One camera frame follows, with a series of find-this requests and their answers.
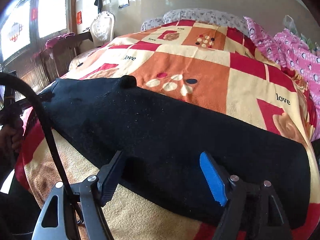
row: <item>blue silicone tip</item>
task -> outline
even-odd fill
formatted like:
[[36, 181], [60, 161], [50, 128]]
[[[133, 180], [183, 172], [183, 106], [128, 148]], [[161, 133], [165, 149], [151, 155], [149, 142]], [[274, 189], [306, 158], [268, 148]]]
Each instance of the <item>blue silicone tip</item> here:
[[225, 186], [217, 173], [216, 169], [210, 162], [206, 153], [201, 153], [200, 155], [200, 167], [207, 180], [211, 193], [215, 201], [218, 201], [223, 207], [227, 203], [227, 197], [225, 192]]

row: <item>silver bolt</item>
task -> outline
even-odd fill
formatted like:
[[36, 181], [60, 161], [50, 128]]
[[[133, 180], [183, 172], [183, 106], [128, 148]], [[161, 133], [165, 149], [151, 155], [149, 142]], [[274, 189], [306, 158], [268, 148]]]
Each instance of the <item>silver bolt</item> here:
[[265, 185], [266, 187], [270, 187], [270, 186], [271, 186], [271, 182], [268, 181], [268, 180], [265, 180], [265, 181], [263, 182], [263, 185]]
[[238, 180], [239, 180], [239, 177], [238, 177], [237, 175], [231, 175], [231, 176], [230, 176], [230, 179], [231, 179], [232, 181], [238, 181]]
[[88, 181], [95, 181], [97, 179], [96, 175], [91, 175], [87, 178]]
[[61, 188], [63, 186], [63, 182], [62, 181], [58, 181], [56, 183], [56, 188]]

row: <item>beige wall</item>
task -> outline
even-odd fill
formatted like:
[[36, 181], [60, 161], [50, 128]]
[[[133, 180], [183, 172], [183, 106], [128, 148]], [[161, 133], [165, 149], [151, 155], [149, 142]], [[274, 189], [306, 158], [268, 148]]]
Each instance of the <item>beige wall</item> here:
[[[89, 27], [97, 15], [95, 0], [77, 0], [76, 11], [82, 11], [82, 32]], [[313, 41], [320, 41], [320, 27], [296, 0], [130, 0], [128, 7], [118, 9], [118, 1], [111, 0], [103, 10], [115, 16], [115, 36], [139, 32], [144, 20], [161, 17], [164, 13], [182, 8], [207, 8], [226, 11], [237, 16], [248, 16], [274, 35], [282, 31], [282, 20], [286, 14], [293, 17], [298, 31]]]

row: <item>gray floral pillow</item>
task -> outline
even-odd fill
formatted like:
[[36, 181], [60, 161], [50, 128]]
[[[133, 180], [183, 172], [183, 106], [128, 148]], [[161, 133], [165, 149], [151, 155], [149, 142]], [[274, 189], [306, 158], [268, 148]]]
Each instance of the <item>gray floral pillow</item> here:
[[143, 32], [143, 31], [150, 30], [152, 28], [163, 25], [164, 23], [162, 19], [163, 19], [162, 17], [158, 17], [158, 18], [146, 20], [141, 26], [141, 31]]
[[208, 24], [217, 24], [220, 26], [228, 26], [236, 28], [244, 35], [249, 37], [247, 22], [243, 17], [238, 17], [230, 13], [220, 12], [217, 10], [208, 10], [200, 8], [179, 9], [167, 12], [163, 16], [165, 24], [179, 21], [182, 19], [190, 19]]

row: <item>folded black garment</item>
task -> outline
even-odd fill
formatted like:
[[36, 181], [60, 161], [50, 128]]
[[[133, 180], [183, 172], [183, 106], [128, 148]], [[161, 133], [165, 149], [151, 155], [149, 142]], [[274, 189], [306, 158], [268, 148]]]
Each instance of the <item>folded black garment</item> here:
[[48, 90], [53, 98], [43, 105], [53, 127], [98, 168], [125, 151], [120, 184], [153, 203], [217, 225], [223, 208], [199, 164], [206, 151], [246, 182], [271, 181], [291, 227], [304, 224], [310, 169], [300, 143], [139, 88], [132, 76], [57, 79]]

